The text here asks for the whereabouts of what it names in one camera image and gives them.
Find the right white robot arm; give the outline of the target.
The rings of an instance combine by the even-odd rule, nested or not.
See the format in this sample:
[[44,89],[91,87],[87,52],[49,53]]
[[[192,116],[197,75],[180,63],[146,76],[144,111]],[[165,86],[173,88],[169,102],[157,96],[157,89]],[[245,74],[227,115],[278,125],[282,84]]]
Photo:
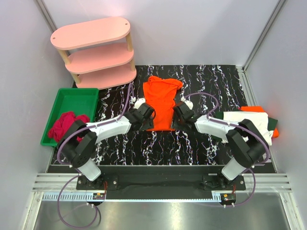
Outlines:
[[212,187],[227,188],[245,170],[251,168],[262,156],[269,155],[269,144],[252,121],[226,122],[209,115],[195,115],[185,102],[173,107],[171,128],[195,131],[226,139],[233,157],[213,178]]

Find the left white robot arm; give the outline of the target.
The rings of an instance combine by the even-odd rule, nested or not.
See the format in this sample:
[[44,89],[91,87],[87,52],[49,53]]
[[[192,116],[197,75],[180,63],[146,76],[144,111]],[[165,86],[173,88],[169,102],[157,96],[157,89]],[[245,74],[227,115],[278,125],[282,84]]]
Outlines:
[[151,129],[154,126],[155,115],[155,110],[150,105],[142,103],[138,108],[105,122],[85,123],[76,120],[59,141],[58,153],[63,155],[79,174],[94,182],[102,175],[91,159],[95,145],[116,135]]

